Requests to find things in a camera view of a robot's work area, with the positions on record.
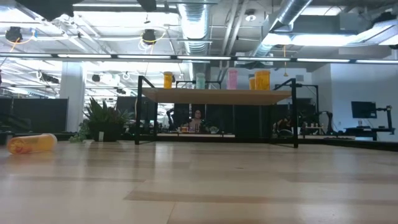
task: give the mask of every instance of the computer monitor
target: computer monitor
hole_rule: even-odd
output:
[[[375,102],[351,102],[353,118],[377,118]]]

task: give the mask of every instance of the white wall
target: white wall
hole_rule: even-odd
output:
[[[396,59],[391,55],[385,59]],[[356,127],[352,101],[374,101],[378,108],[392,106],[392,125],[398,128],[398,65],[329,64],[312,73],[313,84],[319,85],[320,110],[333,112],[337,130]],[[366,126],[387,127],[387,113],[377,112],[377,119],[363,120]],[[398,134],[379,133],[380,141],[398,141]]]
[[[332,112],[331,65],[327,64],[315,70],[312,73],[312,83],[319,87],[319,110]],[[322,115],[320,122],[327,127],[329,119],[326,115]]]

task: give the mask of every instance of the woman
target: woman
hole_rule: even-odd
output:
[[[189,129],[194,131],[199,131],[200,124],[201,124],[201,112],[200,110],[196,110],[194,117],[191,119],[191,122],[189,123]]]

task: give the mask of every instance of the yellow cup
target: yellow cup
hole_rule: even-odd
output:
[[[251,77],[249,79],[250,90],[256,90],[256,78]]]
[[[57,145],[57,138],[53,134],[12,138],[7,149],[12,154],[52,151]]]
[[[164,73],[164,88],[172,88],[173,84],[173,73],[165,72]]]
[[[270,71],[262,70],[254,73],[254,78],[256,80],[256,90],[270,90]]]

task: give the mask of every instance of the silver duct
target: silver duct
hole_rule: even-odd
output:
[[[208,36],[209,6],[206,4],[179,4],[181,15],[181,28],[186,39],[202,40]],[[208,43],[185,42],[185,48],[189,55],[206,55]],[[204,73],[206,80],[210,79],[210,64],[192,63],[192,77],[195,80],[197,73]]]
[[[280,9],[279,14],[273,21],[272,25],[269,26],[269,31],[279,29],[281,27],[287,27],[285,31],[289,31],[293,28],[294,21],[303,13],[304,9],[312,2],[312,0],[284,0]],[[252,57],[265,57],[270,52],[273,45],[265,45],[262,42],[257,46],[255,51],[251,54]]]

